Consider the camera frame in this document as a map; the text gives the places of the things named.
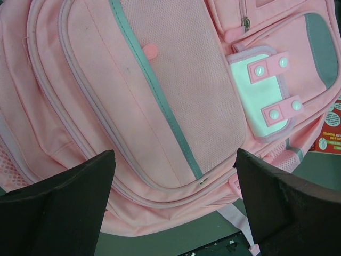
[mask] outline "zipper pull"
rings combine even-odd
[[[232,43],[238,38],[242,37],[247,31],[250,30],[250,19],[248,17],[243,18],[242,25],[238,28],[232,28],[226,31],[224,40],[227,43]]]

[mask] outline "zipper track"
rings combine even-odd
[[[207,193],[213,191],[215,188],[223,185],[226,183],[226,181],[232,177],[236,173],[235,169],[230,169],[226,174],[223,176],[219,177],[215,181],[215,183],[211,183],[208,185],[205,189],[199,190],[195,194],[192,194],[189,197],[183,198],[181,200],[176,200],[172,202],[166,202],[166,203],[159,203],[159,202],[153,202],[151,200],[144,199],[133,192],[130,192],[129,189],[127,189],[124,184],[122,184],[120,181],[117,180],[118,187],[116,189],[116,192],[119,193],[120,195],[124,196],[125,198],[129,199],[130,201],[133,201],[139,205],[147,206],[147,207],[152,207],[152,208],[157,208],[157,209],[167,209],[167,208],[172,208],[172,207],[177,207],[180,205],[184,205],[186,203],[193,202],[194,200],[199,199],[202,196],[205,196]]]
[[[239,11],[242,20],[247,18],[246,0],[239,0]]]

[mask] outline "white patch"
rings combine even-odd
[[[285,120],[268,127],[261,112],[261,109],[283,100],[277,77],[269,77],[254,84],[250,81],[247,65],[267,57],[267,54],[260,54],[230,65],[246,119],[257,137],[266,137],[288,123]]]

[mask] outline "backpack pocket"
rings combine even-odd
[[[338,78],[334,34],[315,12],[293,15],[233,47],[238,53],[228,62],[260,142],[288,134],[297,120],[307,118],[304,107]]]

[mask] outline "red printed box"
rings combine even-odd
[[[321,134],[310,151],[341,154],[341,96],[329,108]]]

